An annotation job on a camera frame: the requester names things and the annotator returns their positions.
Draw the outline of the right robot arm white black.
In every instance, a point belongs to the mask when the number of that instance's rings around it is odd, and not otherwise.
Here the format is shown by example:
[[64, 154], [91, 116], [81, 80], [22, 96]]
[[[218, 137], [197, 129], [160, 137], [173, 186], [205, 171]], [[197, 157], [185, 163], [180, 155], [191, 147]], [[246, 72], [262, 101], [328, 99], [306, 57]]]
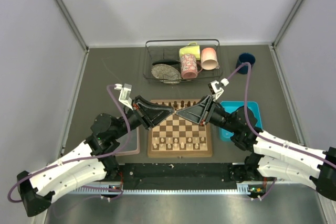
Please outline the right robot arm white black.
[[257, 127], [258, 120], [245, 105], [227, 112], [210, 95], [176, 114], [200, 126], [211, 124], [231, 132], [231, 141], [251, 153], [245, 161], [248, 178], [272, 177], [304, 184], [335, 200], [334, 147], [325, 151], [283, 140]]

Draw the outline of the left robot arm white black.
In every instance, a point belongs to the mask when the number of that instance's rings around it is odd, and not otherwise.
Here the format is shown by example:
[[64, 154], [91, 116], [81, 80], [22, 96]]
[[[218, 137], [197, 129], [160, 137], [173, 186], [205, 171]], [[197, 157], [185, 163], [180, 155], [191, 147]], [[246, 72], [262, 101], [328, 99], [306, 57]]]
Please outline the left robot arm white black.
[[88, 183], [114, 180], [119, 164], [114, 151], [118, 139], [140, 125], [152, 129], [174, 113], [171, 106], [155, 104], [137, 96], [122, 116], [99, 114], [91, 126], [91, 135], [75, 149], [45, 168], [17, 175], [18, 192], [28, 217], [36, 216], [65, 194]]

